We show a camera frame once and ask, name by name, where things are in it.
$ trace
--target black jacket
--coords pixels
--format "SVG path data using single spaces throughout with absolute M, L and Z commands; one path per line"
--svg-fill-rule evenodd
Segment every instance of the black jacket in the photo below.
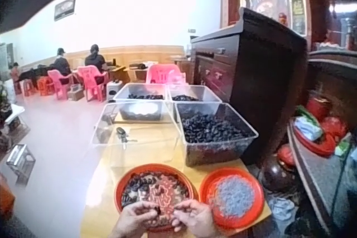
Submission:
M 84 65 L 94 65 L 98 68 L 100 72 L 103 72 L 102 66 L 105 64 L 105 59 L 100 54 L 91 54 L 87 58 L 85 58 Z
M 53 67 L 56 70 L 59 70 L 61 75 L 67 76 L 71 73 L 71 68 L 69 67 L 69 63 L 68 63 L 67 59 L 65 59 L 63 57 L 58 57 L 55 60 Z

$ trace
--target hand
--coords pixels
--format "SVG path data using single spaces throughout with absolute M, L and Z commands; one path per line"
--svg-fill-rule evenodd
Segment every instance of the hand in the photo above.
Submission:
M 175 232 L 182 229 L 182 224 L 196 237 L 221 237 L 214 224 L 211 208 L 196 200 L 186 200 L 175 206 L 172 222 Z
M 155 207 L 157 204 L 151 202 L 136 202 L 126 206 L 108 238 L 141 237 L 146 231 L 145 223 L 158 216 Z

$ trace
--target black cap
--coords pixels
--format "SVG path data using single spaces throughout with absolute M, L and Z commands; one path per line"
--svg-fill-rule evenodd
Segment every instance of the black cap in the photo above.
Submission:
M 90 47 L 90 53 L 93 53 L 94 51 L 99 51 L 99 47 L 97 44 L 94 44 Z
M 61 47 L 57 50 L 57 55 L 62 55 L 62 54 L 64 54 L 64 53 L 66 53 L 66 52 L 65 52 L 65 50 L 64 50 L 63 48 L 61 48 Z

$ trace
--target tiled floor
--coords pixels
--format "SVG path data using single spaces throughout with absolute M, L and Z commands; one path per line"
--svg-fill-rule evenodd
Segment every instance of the tiled floor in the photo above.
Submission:
M 86 190 L 100 155 L 90 147 L 104 103 L 57 101 L 38 95 L 22 99 L 23 119 L 31 128 L 21 141 L 36 157 L 26 187 L 1 163 L 16 196 L 15 214 L 38 238 L 78 238 Z

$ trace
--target pink plastic chair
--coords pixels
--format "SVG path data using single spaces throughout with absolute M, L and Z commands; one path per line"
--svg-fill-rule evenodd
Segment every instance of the pink plastic chair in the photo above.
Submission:
M 154 64 L 149 67 L 146 84 L 185 84 L 180 68 L 175 64 Z
M 63 76 L 63 75 L 61 75 L 61 73 L 58 70 L 50 70 L 47 73 L 53 81 L 57 100 L 60 99 L 60 97 L 59 97 L 60 91 L 62 92 L 62 97 L 65 100 L 67 100 L 68 99 L 67 90 L 70 87 L 70 85 L 72 84 L 72 74 L 69 74 L 68 76 Z M 69 83 L 67 85 L 62 85 L 60 79 L 69 79 Z
M 78 75 L 83 78 L 85 97 L 88 100 L 88 90 L 90 90 L 91 95 L 97 96 L 99 101 L 104 100 L 104 85 L 108 83 L 109 76 L 108 72 L 100 73 L 97 67 L 94 65 L 78 67 Z M 95 82 L 96 77 L 103 77 L 104 82 L 97 85 Z

